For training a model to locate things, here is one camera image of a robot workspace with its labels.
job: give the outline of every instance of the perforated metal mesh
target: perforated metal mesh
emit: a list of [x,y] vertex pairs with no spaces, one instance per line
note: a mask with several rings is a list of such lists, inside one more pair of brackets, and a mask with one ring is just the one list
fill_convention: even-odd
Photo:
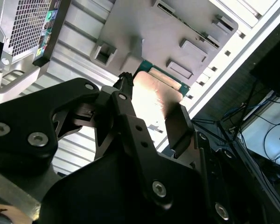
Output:
[[9,47],[13,56],[38,45],[51,0],[20,0]]

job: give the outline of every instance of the black metal bracket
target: black metal bracket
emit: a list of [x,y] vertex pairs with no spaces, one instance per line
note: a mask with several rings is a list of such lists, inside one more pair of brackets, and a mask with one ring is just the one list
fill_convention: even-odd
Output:
[[0,168],[24,174],[47,169],[62,128],[68,127],[60,137],[80,128],[68,122],[70,111],[82,102],[91,104],[98,94],[95,84],[77,78],[0,104]]

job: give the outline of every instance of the blue cable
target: blue cable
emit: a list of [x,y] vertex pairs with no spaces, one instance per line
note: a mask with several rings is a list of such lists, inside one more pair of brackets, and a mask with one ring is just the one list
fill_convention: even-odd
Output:
[[[257,106],[262,106],[262,105],[266,104],[267,102],[269,102],[269,100],[270,100],[270,97],[269,97],[268,99],[266,99],[266,100],[265,100],[263,103],[261,103],[261,104],[257,104],[257,105],[254,105],[254,106],[249,106],[248,109],[252,109],[252,108],[257,107]],[[229,111],[227,111],[227,112],[223,115],[222,119],[224,119],[227,115],[229,115],[230,113],[232,113],[232,112],[234,112],[234,111],[236,111],[236,110],[238,110],[238,109],[240,109],[240,108],[242,108],[242,107],[243,107],[243,106],[230,109]]]

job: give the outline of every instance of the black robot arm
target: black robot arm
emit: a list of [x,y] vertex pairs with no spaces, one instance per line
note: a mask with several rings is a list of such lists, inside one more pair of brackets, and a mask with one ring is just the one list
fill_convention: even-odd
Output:
[[[180,104],[165,121],[175,156],[157,153],[131,80],[100,91],[78,78],[1,104],[0,202],[37,224],[280,223],[280,205],[243,159],[212,150]],[[95,161],[59,180],[50,167],[58,140],[82,126],[95,128]]]

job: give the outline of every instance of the gray plastic housing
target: gray plastic housing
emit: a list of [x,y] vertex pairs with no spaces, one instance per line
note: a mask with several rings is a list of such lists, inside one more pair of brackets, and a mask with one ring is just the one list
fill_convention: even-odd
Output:
[[[116,0],[90,58],[115,75],[147,60],[192,85],[237,29],[208,0]],[[116,52],[107,64],[102,43]]]

